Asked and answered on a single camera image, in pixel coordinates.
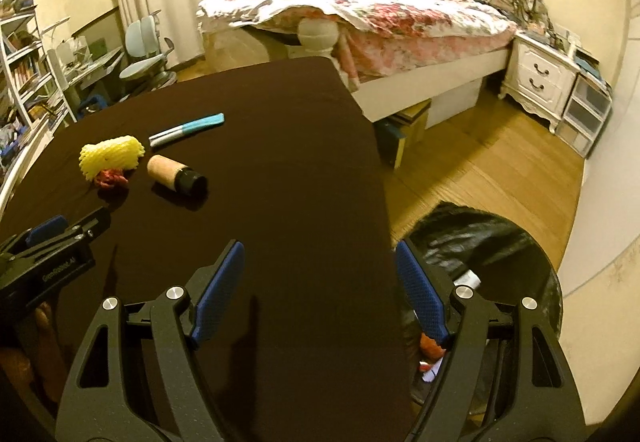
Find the blue textured pad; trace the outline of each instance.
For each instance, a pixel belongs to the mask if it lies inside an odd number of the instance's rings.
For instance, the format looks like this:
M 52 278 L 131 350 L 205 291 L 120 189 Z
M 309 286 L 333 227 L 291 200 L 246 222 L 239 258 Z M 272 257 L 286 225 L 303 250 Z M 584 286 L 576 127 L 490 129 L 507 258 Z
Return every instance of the blue textured pad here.
M 414 307 L 422 331 L 439 345 L 449 337 L 444 305 L 409 246 L 401 241 L 396 247 L 398 275 Z
M 37 227 L 31 229 L 31 232 L 25 240 L 25 244 L 27 245 L 27 248 L 34 247 L 35 245 L 38 245 L 43 241 L 47 241 L 48 239 L 62 234 L 66 231 L 66 228 L 68 226 L 69 224 L 66 222 L 64 216 L 54 216 L 53 218 L 48 219 L 44 223 L 41 223 Z
M 242 269 L 244 269 L 244 245 L 236 241 L 204 291 L 202 299 L 195 306 L 193 322 L 195 326 L 191 332 L 191 339 L 196 346 L 210 339 L 218 329 L 231 294 L 238 286 Z

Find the dark brown table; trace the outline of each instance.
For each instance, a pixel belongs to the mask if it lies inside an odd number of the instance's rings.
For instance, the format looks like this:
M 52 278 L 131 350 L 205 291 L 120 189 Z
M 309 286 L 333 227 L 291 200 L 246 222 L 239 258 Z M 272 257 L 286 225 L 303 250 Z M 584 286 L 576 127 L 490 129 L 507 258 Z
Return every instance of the dark brown table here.
M 209 179 L 207 200 L 155 186 L 147 137 L 218 112 L 223 126 L 159 151 Z M 84 180 L 79 151 L 122 135 L 147 153 L 128 193 L 104 199 Z M 69 363 L 103 298 L 153 299 L 242 241 L 242 281 L 196 355 L 226 428 L 260 442 L 396 442 L 412 414 L 379 169 L 370 123 L 328 60 L 270 62 L 143 94 L 62 130 L 8 204 L 0 237 L 57 214 L 112 211 L 92 244 L 97 265 L 57 301 Z

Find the chair seat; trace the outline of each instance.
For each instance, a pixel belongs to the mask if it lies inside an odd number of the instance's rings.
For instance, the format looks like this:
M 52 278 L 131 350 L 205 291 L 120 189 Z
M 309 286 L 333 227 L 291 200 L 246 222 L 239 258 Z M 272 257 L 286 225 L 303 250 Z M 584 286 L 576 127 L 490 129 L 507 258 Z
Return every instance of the chair seat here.
M 149 59 L 139 60 L 138 62 L 134 62 L 130 64 L 120 72 L 120 78 L 122 80 L 132 80 L 135 78 L 140 78 L 145 76 L 149 70 L 151 70 L 156 64 L 164 61 L 164 56 L 160 54 L 159 56 L 150 57 Z

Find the nightstand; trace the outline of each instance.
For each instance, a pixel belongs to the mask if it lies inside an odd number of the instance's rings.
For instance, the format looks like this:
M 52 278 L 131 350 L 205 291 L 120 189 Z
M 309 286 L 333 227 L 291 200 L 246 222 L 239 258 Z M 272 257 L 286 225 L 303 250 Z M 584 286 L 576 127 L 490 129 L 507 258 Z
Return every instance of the nightstand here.
M 579 70 L 569 57 L 518 32 L 498 97 L 511 95 L 525 111 L 548 120 L 555 134 Z

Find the cork cylinder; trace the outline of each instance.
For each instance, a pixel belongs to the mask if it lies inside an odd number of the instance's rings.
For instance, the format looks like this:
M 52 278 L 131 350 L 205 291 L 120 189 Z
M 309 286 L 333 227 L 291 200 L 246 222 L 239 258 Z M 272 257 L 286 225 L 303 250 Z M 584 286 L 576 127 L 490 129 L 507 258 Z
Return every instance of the cork cylinder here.
M 164 187 L 187 196 L 201 197 L 207 192 L 207 179 L 185 164 L 154 155 L 146 164 L 149 176 Z

